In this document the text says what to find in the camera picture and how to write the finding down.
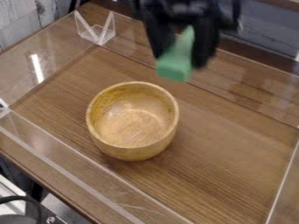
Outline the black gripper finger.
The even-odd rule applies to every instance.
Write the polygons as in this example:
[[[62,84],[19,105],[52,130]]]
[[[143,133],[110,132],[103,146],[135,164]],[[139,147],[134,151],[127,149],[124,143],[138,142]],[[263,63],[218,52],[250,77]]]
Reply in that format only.
[[[194,68],[200,69],[215,55],[220,33],[218,25],[207,18],[199,18],[192,24],[192,28],[195,39],[191,49],[191,63]]]
[[[159,58],[174,44],[174,29],[155,14],[144,14],[143,23],[154,56]]]

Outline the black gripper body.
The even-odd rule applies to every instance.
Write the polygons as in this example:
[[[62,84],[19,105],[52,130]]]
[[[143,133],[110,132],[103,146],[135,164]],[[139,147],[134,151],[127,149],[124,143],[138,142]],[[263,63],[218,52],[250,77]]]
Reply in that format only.
[[[239,28],[242,1],[231,1],[231,16],[220,8],[220,0],[132,0],[134,15],[142,18],[150,32],[171,30],[172,25],[184,27],[207,19],[222,30]]]

